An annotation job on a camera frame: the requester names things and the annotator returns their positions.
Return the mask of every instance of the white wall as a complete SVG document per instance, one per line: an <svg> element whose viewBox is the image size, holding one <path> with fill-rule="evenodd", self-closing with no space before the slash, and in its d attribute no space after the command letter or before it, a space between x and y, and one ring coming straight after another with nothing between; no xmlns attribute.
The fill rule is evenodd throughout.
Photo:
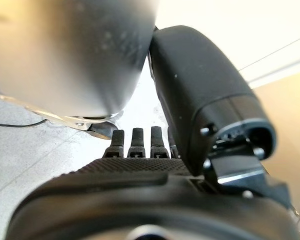
<svg viewBox="0 0 300 240"><path fill-rule="evenodd" d="M161 0L156 25L197 29L254 87L300 72L300 0Z"/></svg>

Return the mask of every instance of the black cable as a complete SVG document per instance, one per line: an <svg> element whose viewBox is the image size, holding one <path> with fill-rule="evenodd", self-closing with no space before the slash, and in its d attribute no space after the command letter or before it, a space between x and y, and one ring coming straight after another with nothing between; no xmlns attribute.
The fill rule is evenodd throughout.
<svg viewBox="0 0 300 240"><path fill-rule="evenodd" d="M36 123L32 123L29 125L10 125L10 124L1 124L0 123L0 127L8 127L8 128L27 128L27 127L34 127L34 126L38 126L40 124L43 124L47 121L48 119L43 119L42 121L38 121Z"/></svg>

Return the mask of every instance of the gray cylindrical object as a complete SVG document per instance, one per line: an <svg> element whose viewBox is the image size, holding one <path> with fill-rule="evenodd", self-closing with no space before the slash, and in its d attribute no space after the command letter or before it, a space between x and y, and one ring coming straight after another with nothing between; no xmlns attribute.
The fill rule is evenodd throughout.
<svg viewBox="0 0 300 240"><path fill-rule="evenodd" d="M136 87L157 0L0 0L0 94L59 116L119 112Z"/></svg>

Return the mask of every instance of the concrete floor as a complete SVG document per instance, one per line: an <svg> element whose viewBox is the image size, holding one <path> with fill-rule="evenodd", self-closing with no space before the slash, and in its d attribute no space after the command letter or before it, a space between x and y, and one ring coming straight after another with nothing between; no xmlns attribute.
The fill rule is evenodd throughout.
<svg viewBox="0 0 300 240"><path fill-rule="evenodd" d="M41 119L22 107L0 100L0 123L26 125ZM147 157L151 126L162 127L167 147L167 122L147 67L115 124L125 130L125 154L135 127L144 128ZM109 145L108 140L48 121L35 127L0 127L0 240L5 236L12 212L27 194L53 177L102 157Z"/></svg>

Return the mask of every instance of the black plastic casing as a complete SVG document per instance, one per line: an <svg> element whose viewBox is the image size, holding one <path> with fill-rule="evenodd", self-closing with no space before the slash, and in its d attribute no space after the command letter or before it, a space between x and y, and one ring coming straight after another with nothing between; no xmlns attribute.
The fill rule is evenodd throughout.
<svg viewBox="0 0 300 240"><path fill-rule="evenodd" d="M201 174L217 138L226 135L249 138L263 148L264 158L271 155L276 134L259 100L207 37L186 26L157 30L150 58L165 117L194 176Z"/></svg>
<svg viewBox="0 0 300 240"><path fill-rule="evenodd" d="M27 196L5 239L80 240L149 224L204 239L300 239L292 218L275 201L207 193L197 181L181 159L97 159Z"/></svg>

